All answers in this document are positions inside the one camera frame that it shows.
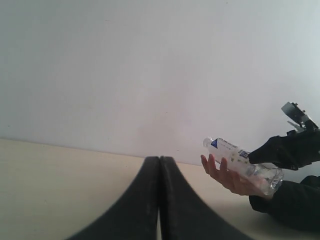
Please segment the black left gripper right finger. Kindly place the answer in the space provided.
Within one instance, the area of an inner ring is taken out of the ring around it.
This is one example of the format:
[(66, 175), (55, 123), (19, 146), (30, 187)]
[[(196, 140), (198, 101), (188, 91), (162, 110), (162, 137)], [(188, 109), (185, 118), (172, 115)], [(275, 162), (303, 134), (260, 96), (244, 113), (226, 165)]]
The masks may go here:
[(159, 218), (163, 240), (250, 240), (189, 185), (172, 157), (160, 157)]

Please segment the person's open bare hand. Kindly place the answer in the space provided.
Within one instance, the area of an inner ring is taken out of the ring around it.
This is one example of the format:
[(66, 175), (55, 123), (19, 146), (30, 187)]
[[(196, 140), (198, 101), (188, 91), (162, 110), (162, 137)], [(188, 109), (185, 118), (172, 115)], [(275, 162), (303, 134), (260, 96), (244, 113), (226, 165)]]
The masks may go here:
[(241, 177), (237, 172), (228, 169), (228, 162), (225, 158), (220, 161), (219, 169), (216, 168), (216, 161), (212, 154), (208, 158), (200, 156), (201, 164), (211, 178), (220, 183), (231, 193), (240, 196), (257, 196), (266, 200), (271, 200), (273, 195), (265, 195), (256, 188), (250, 181)]

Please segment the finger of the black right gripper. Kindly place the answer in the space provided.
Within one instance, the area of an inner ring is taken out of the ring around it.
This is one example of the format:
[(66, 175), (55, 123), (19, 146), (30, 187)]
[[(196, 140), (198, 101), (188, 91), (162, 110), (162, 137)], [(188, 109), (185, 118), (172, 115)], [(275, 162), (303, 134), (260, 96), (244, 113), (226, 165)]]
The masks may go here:
[(285, 137), (274, 136), (267, 140), (261, 147), (249, 153), (251, 164), (273, 164), (278, 168), (297, 171), (299, 166), (286, 150)]

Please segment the black sleeved forearm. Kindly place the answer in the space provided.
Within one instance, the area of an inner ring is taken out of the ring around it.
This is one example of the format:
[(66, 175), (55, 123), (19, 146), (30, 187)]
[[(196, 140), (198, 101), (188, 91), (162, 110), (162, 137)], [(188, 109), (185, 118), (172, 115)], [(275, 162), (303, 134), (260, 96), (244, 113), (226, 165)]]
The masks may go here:
[(254, 211), (270, 215), (278, 223), (294, 230), (320, 231), (320, 178), (305, 177), (300, 183), (283, 181), (272, 199), (250, 196)]

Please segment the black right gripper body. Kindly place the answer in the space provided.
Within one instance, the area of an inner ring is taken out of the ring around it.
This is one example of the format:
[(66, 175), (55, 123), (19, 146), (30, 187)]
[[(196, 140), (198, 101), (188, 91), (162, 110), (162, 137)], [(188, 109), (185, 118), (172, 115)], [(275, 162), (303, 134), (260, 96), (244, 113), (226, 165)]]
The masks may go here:
[(290, 154), (298, 168), (320, 161), (320, 128), (308, 117), (300, 123), (287, 121), (295, 130), (287, 132)]

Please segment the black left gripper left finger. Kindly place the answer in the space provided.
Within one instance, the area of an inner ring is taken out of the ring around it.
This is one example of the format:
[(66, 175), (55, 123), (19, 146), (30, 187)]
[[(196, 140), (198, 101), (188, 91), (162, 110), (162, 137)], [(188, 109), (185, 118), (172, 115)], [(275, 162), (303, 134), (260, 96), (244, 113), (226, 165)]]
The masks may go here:
[(70, 240), (155, 240), (160, 158), (146, 157), (123, 195)]

